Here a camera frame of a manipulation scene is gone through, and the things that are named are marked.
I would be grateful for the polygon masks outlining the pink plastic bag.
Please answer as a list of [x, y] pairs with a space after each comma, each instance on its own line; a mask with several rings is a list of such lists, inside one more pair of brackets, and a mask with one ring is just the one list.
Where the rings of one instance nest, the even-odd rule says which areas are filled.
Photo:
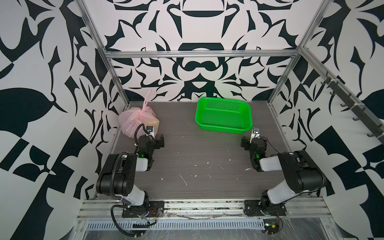
[[156, 136], [160, 121], [153, 109], [148, 106], [151, 94], [152, 90], [147, 93], [141, 108], [132, 107], [119, 115], [121, 130], [129, 138], [134, 138], [134, 133], [140, 124], [144, 124], [145, 128], [154, 127], [154, 135]]

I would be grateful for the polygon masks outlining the green plastic basket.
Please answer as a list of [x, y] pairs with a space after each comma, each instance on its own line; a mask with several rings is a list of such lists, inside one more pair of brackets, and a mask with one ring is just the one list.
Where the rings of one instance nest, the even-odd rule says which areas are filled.
[[244, 101], [230, 99], [200, 99], [195, 121], [202, 130], [231, 134], [242, 134], [253, 127], [251, 106]]

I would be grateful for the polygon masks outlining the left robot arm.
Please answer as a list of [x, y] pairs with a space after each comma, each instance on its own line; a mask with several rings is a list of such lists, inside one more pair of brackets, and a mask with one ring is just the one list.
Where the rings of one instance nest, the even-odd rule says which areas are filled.
[[150, 171], [154, 151], [164, 146], [163, 135], [159, 139], [141, 136], [136, 153], [110, 154], [97, 180], [97, 193], [121, 201], [124, 207], [148, 209], [149, 196], [135, 185], [135, 176]]

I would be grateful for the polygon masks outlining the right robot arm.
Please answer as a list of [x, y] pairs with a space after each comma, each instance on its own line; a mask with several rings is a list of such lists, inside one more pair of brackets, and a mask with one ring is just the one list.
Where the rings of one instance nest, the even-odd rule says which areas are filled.
[[241, 147], [250, 153], [257, 172], [283, 172], [284, 180], [262, 193], [259, 200], [245, 201], [247, 216], [285, 215], [285, 203], [301, 194], [314, 193], [327, 184], [327, 178], [306, 151], [266, 156], [268, 140], [242, 137]]

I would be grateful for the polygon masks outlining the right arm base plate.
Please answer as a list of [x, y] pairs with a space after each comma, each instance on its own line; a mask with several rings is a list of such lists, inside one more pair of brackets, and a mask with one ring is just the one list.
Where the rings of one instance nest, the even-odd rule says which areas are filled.
[[274, 205], [269, 201], [245, 200], [244, 214], [249, 217], [255, 216], [285, 216], [287, 209], [285, 204]]

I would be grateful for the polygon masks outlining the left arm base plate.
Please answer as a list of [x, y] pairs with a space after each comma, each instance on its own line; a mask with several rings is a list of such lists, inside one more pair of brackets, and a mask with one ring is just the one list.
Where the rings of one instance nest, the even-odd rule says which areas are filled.
[[144, 202], [141, 206], [125, 207], [123, 209], [123, 218], [136, 218], [144, 215], [148, 218], [160, 217], [164, 213], [164, 201], [149, 201]]

